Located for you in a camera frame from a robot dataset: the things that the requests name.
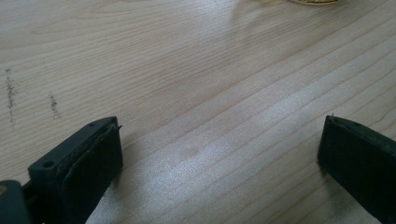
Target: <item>scratch on table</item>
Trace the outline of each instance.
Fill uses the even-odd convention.
[[[13,108],[15,107],[15,96],[17,95],[17,90],[12,85],[12,80],[10,77],[7,77],[7,98],[8,98],[8,109],[9,115],[11,116],[10,122],[12,124],[15,123],[14,114],[12,112]]]
[[[50,98],[50,109],[52,110],[54,118],[59,119],[61,117],[61,115],[59,114],[59,111],[58,111],[58,102],[56,101],[56,99],[52,95],[52,93],[49,94],[49,98]]]

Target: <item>pencil mark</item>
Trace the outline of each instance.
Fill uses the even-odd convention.
[[[9,115],[11,116],[10,122],[12,124],[15,123],[14,114],[12,113],[12,110],[15,107],[15,96],[16,95],[17,95],[17,91],[15,90],[15,87],[12,85],[12,80],[9,77],[7,77],[8,109],[9,109]]]
[[[49,98],[50,98],[50,109],[52,110],[53,118],[59,119],[61,117],[61,115],[59,114],[59,111],[58,111],[58,102],[56,101],[56,99],[52,95],[52,93],[49,94]]]

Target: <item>wooden table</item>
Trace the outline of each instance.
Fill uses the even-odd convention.
[[[114,115],[88,223],[377,223],[316,156],[332,113],[396,138],[395,24],[395,0],[4,0],[0,179]]]

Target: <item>wooden surface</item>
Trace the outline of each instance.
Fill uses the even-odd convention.
[[[3,0],[0,179],[115,115],[88,223],[377,223],[316,154],[331,113],[396,138],[395,24],[395,0]]]

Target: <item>light wood grain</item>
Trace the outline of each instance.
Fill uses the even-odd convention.
[[[396,1],[0,2],[0,179],[118,116],[88,223],[378,223],[316,165],[325,116],[396,138]]]

